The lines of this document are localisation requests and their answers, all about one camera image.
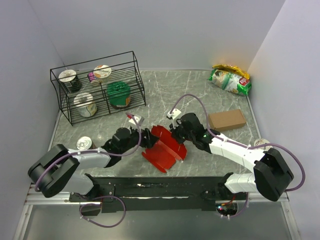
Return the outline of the brown cardboard box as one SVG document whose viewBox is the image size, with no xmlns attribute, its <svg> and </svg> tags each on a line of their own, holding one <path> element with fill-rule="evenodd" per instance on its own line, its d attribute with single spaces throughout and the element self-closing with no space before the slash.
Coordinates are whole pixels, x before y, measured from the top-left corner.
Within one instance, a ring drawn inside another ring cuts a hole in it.
<svg viewBox="0 0 320 240">
<path fill-rule="evenodd" d="M 210 127 L 218 132 L 239 129 L 247 123 L 240 109 L 210 113 L 208 115 L 208 121 Z"/>
</svg>

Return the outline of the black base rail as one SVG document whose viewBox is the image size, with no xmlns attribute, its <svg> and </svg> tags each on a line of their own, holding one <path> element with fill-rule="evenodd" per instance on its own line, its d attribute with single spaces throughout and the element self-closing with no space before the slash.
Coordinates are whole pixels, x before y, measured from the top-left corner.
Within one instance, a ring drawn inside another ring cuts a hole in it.
<svg viewBox="0 0 320 240">
<path fill-rule="evenodd" d="M 231 193 L 223 186 L 224 177 L 94 177 L 99 185 L 102 213 L 127 211 L 192 210 L 215 211 L 216 202 L 242 201 L 246 193 Z"/>
</svg>

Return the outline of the green chips bag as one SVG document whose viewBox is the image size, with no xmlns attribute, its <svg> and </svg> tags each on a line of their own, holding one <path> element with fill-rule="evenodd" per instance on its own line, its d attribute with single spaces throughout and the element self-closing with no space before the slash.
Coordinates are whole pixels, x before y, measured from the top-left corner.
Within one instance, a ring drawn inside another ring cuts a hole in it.
<svg viewBox="0 0 320 240">
<path fill-rule="evenodd" d="M 238 74 L 217 68 L 214 68 L 211 71 L 208 80 L 222 90 L 237 95 L 247 96 L 252 87 L 249 79 Z"/>
</svg>

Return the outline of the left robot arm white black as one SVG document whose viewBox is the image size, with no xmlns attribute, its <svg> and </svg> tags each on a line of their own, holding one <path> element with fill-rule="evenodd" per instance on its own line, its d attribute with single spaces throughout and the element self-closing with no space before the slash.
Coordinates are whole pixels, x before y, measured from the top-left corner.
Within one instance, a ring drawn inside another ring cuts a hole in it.
<svg viewBox="0 0 320 240">
<path fill-rule="evenodd" d="M 148 128 L 121 127 L 96 149 L 72 150 L 57 144 L 33 164 L 27 174 L 35 184 L 35 191 L 46 198 L 60 192 L 74 192 L 87 201 L 94 201 L 101 195 L 100 185 L 90 174 L 77 174 L 77 170 L 110 168 L 139 147 L 152 148 L 158 140 Z"/>
</svg>

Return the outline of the foil lid dark cup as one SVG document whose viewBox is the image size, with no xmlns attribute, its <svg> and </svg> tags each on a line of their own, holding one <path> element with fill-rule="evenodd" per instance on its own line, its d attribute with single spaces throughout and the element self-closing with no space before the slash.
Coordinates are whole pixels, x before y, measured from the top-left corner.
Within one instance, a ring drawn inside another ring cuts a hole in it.
<svg viewBox="0 0 320 240">
<path fill-rule="evenodd" d="M 82 87 L 82 83 L 73 69 L 62 71 L 58 76 L 58 80 L 68 93 L 76 93 Z"/>
</svg>

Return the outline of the metal tin can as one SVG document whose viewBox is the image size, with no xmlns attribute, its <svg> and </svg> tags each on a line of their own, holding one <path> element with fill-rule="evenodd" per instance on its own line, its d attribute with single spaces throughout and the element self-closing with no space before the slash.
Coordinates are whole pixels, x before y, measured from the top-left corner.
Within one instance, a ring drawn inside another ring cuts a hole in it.
<svg viewBox="0 0 320 240">
<path fill-rule="evenodd" d="M 90 137 L 82 136 L 77 140 L 76 148 L 80 151 L 86 151 L 96 149 L 97 147 Z"/>
</svg>

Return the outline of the green lidded jar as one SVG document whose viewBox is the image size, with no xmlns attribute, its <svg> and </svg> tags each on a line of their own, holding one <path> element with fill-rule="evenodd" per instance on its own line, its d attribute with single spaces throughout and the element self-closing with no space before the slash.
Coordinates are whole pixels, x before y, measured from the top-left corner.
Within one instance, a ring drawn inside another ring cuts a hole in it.
<svg viewBox="0 0 320 240">
<path fill-rule="evenodd" d="M 131 102 L 131 88 L 123 81 L 111 82 L 106 86 L 106 94 L 111 106 L 115 109 L 123 109 Z"/>
</svg>

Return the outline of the yellow chips bag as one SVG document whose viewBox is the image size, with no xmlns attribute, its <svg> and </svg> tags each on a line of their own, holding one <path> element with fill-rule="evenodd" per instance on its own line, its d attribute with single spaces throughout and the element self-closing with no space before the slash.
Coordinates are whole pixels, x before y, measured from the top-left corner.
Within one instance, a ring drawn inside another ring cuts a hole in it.
<svg viewBox="0 0 320 240">
<path fill-rule="evenodd" d="M 239 76 L 246 78 L 248 80 L 250 79 L 250 74 L 236 65 L 216 64 L 216 65 L 213 65 L 212 68 L 227 71 L 230 73 L 234 73 L 234 74 L 239 75 Z"/>
</svg>

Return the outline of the small purple white cup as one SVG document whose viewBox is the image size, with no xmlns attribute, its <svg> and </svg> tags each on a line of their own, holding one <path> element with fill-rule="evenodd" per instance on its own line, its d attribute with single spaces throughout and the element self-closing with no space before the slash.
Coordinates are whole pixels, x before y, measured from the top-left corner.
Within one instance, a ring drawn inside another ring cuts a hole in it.
<svg viewBox="0 0 320 240">
<path fill-rule="evenodd" d="M 88 79 L 89 79 L 90 82 L 94 82 L 94 81 L 97 80 L 97 78 L 95 77 L 95 75 L 94 75 L 93 72 L 89 72 L 89 73 L 87 74 L 87 77 L 88 77 Z"/>
</svg>

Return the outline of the red paper box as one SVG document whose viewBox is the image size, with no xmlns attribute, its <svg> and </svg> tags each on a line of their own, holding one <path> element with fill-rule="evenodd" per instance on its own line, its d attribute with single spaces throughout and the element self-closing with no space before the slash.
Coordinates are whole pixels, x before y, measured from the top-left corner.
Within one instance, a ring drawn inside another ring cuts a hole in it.
<svg viewBox="0 0 320 240">
<path fill-rule="evenodd" d="M 167 173 L 177 161 L 184 161 L 187 150 L 176 151 L 177 142 L 169 130 L 161 125 L 154 125 L 151 133 L 159 137 L 159 140 L 152 148 L 147 148 L 141 154 L 154 167 L 162 173 Z"/>
</svg>

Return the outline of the white yogurt cup orange label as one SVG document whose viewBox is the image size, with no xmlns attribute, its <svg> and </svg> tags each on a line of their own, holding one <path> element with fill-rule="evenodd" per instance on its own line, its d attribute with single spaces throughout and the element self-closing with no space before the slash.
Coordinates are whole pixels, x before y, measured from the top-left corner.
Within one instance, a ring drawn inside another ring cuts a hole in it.
<svg viewBox="0 0 320 240">
<path fill-rule="evenodd" d="M 107 83 L 110 80 L 112 68 L 108 65 L 98 65 L 93 70 L 93 75 L 97 78 L 100 83 Z"/>
</svg>

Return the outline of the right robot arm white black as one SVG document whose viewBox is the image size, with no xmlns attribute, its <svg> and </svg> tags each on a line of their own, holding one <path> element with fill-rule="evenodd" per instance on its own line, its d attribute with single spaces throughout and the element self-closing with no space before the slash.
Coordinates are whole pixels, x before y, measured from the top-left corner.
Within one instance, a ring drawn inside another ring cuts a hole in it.
<svg viewBox="0 0 320 240">
<path fill-rule="evenodd" d="M 217 184 L 219 195 L 230 199 L 238 193 L 260 193 L 276 202 L 294 179 L 281 153 L 251 149 L 213 129 L 206 129 L 195 113 L 182 114 L 178 109 L 167 113 L 171 136 L 179 143 L 186 141 L 199 150 L 227 158 L 249 170 L 249 173 L 227 173 Z"/>
</svg>

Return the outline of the white cup lower shelf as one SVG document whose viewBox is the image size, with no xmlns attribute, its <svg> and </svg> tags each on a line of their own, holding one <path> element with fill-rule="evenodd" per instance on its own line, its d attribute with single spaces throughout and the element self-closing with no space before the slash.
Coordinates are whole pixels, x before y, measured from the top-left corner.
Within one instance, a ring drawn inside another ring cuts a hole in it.
<svg viewBox="0 0 320 240">
<path fill-rule="evenodd" d="M 88 92 L 77 94 L 73 103 L 82 117 L 89 118 L 97 112 L 97 105 L 94 101 L 94 97 Z"/>
</svg>

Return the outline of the aluminium frame rail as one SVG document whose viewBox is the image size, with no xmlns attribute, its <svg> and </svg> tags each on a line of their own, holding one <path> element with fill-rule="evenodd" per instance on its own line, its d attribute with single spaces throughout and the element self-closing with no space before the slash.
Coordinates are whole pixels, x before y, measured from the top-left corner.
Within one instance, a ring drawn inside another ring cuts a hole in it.
<svg viewBox="0 0 320 240">
<path fill-rule="evenodd" d="M 142 157 L 125 159 L 113 168 L 91 169 L 93 177 L 222 177 L 244 168 L 223 157 L 188 156 L 167 173 Z M 201 209 L 102 212 L 97 200 L 74 192 L 45 198 L 30 189 L 18 223 L 16 240 L 299 240 L 289 196 L 273 202 L 258 193 L 244 200 L 216 201 L 215 211 Z"/>
</svg>

